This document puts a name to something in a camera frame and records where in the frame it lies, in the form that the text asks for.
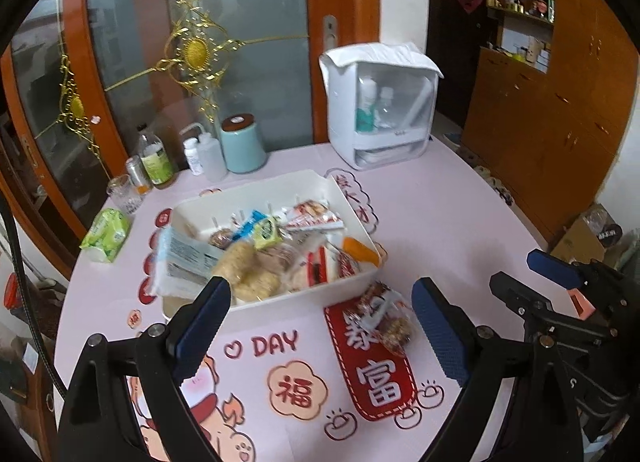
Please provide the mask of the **white blue label packet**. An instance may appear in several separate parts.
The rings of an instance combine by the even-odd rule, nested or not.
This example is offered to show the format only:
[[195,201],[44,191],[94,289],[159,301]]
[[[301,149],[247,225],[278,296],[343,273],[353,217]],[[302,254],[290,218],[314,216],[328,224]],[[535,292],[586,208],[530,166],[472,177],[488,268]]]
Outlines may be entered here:
[[191,238],[174,227],[160,231],[154,253],[150,294],[193,301],[212,278],[224,250]]

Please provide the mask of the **clear nut snack packet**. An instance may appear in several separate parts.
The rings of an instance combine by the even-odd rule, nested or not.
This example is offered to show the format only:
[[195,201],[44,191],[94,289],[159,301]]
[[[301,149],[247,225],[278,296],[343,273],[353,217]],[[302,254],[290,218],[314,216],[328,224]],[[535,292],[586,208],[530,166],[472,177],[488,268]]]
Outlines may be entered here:
[[359,350],[378,344],[392,355],[404,357],[413,334],[412,315],[399,292],[381,281],[372,282],[343,312],[346,344]]

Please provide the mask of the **clear bag puffed snacks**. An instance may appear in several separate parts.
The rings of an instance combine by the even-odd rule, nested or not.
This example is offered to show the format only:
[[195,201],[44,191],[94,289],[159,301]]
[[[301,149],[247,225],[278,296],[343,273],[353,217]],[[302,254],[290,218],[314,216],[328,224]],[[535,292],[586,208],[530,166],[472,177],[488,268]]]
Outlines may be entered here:
[[248,241],[232,243],[213,268],[212,275],[229,283],[236,304],[268,300],[281,286],[280,277],[260,265],[257,251]]

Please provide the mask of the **clear printed cracker packet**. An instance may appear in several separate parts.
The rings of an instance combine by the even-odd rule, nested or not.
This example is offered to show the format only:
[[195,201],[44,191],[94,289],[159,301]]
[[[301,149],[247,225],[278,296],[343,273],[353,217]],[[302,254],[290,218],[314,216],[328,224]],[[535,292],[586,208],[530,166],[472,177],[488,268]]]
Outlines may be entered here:
[[286,242],[257,250],[256,257],[262,268],[279,276],[292,271],[304,259],[303,253],[299,251],[299,248]]

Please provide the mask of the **green small snack packet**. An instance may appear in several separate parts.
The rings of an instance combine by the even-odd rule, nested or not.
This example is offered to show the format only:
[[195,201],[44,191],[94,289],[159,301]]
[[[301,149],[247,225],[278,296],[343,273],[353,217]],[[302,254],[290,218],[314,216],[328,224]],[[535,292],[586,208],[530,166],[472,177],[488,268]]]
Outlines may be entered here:
[[253,229],[253,241],[257,250],[273,247],[282,240],[278,220],[273,216],[267,216]]

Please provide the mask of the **small blue white packet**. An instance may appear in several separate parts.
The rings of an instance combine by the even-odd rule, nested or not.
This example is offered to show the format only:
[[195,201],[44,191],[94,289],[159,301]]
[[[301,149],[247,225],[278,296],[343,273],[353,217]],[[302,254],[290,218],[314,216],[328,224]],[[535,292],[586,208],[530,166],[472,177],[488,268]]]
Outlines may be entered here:
[[253,234],[254,227],[263,219],[265,219],[267,215],[258,210],[253,210],[250,213],[250,216],[247,219],[244,219],[239,229],[232,235],[233,241],[243,240],[250,237]]

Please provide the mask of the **white red apple snack bag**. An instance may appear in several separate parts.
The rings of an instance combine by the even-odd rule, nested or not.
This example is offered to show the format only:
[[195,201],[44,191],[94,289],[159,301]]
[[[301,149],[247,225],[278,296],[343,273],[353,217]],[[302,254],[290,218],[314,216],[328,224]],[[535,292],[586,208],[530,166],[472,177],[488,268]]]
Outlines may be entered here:
[[327,242],[303,254],[291,271],[288,287],[293,292],[303,291],[359,273],[359,264],[351,256]]

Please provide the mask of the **white red striped snack bag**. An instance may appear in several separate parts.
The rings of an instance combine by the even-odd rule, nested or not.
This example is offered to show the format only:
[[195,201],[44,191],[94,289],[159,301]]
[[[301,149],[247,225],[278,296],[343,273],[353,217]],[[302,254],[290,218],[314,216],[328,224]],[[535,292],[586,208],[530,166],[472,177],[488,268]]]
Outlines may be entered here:
[[322,202],[306,200],[285,212],[283,227],[289,231],[330,231],[342,229],[344,222]]

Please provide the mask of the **green wet wipes pack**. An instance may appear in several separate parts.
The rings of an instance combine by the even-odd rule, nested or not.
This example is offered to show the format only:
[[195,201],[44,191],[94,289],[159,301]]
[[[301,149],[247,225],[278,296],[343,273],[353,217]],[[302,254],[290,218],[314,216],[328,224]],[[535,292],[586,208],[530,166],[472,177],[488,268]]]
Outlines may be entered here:
[[119,209],[105,208],[96,215],[80,244],[91,262],[113,263],[131,227],[130,219]]

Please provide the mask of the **clear glass cup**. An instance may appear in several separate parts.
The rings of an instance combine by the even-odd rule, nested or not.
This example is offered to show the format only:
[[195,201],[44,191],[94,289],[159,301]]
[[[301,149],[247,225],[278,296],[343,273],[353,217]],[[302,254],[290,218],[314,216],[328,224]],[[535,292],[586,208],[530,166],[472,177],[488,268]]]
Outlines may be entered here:
[[128,174],[119,175],[107,183],[106,193],[115,207],[127,215],[134,215],[142,204],[142,197]]

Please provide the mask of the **small metal can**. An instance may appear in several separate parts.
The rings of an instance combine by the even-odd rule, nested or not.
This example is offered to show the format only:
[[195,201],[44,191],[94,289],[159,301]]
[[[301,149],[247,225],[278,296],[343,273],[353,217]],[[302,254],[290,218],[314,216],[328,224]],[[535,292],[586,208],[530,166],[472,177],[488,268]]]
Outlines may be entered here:
[[127,159],[125,165],[130,181],[136,187],[137,192],[140,195],[149,193],[153,189],[153,185],[144,170],[141,158],[138,155],[134,155]]

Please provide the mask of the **clear bottle green label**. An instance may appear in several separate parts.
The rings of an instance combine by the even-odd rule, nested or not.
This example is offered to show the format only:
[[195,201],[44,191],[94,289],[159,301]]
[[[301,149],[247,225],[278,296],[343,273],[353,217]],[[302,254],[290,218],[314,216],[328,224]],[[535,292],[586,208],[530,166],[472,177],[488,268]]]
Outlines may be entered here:
[[146,123],[137,126],[139,156],[146,175],[155,188],[162,189],[175,181],[176,171],[163,141]]

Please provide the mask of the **wooden cabinet with shelves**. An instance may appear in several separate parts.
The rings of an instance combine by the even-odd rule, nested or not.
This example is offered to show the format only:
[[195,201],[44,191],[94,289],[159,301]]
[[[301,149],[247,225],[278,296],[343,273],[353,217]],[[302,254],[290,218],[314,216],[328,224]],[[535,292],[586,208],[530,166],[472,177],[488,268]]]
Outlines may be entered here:
[[638,53],[605,0],[486,0],[462,145],[548,242],[586,211],[627,130]]

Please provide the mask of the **white plastic storage bin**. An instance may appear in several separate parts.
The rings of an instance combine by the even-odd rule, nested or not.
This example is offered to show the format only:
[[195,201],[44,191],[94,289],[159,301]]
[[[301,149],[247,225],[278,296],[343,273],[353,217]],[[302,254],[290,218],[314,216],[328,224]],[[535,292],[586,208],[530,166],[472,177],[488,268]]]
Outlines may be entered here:
[[182,201],[157,234],[149,292],[175,307],[218,276],[233,307],[308,293],[348,299],[384,263],[360,211],[350,178],[313,170]]

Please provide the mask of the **small white pill bottle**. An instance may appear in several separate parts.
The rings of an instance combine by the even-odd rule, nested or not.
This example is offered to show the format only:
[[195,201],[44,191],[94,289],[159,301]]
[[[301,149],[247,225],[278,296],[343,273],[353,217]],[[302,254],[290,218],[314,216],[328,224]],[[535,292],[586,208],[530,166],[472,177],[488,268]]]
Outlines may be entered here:
[[190,137],[183,141],[183,153],[191,173],[195,176],[203,174],[203,167],[198,156],[198,139]]

